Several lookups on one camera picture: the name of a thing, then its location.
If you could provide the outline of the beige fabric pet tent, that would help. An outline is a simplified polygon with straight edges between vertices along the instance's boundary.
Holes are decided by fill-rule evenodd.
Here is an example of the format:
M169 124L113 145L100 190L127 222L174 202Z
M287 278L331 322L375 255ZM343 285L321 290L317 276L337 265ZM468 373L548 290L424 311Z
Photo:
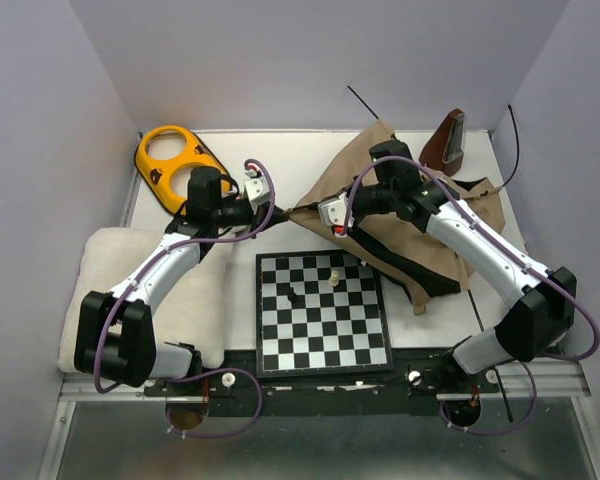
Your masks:
M309 192L286 214L295 224L385 275L404 290L414 313L422 315L432 299L469 288L475 269L467 260L393 213L369 216L358 228L349 230L346 238L337 238L317 212L319 202L350 186L370 163L369 149L394 134L394 129L381 120L363 130L334 157Z

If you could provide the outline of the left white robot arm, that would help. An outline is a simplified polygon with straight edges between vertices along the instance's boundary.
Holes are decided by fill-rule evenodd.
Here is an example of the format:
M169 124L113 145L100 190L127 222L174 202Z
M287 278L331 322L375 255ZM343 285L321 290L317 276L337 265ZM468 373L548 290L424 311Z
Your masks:
M216 167L193 168L187 196L156 249L109 291L91 291L84 297L74 366L92 374L97 392L106 394L121 385L139 387L153 379L167 379L181 395L200 387L202 372L194 346L159 342L153 316L214 245L251 239L280 219L266 167L248 159L244 174L243 185L224 195L222 184L234 185L234 180Z

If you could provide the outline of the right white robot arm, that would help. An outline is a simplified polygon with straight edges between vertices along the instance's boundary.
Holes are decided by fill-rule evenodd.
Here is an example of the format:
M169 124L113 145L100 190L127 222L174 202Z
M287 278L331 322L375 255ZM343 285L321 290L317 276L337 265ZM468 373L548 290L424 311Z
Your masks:
M357 176L319 203L321 222L344 238L365 217L393 213L467 261L508 309L496 326L452 348L439 370L447 389L463 391L477 373L502 362L529 362L571 328L576 279L568 269L552 270L504 240L453 188L414 161L406 143L383 141L369 156L364 170L375 173L376 184L365 186Z

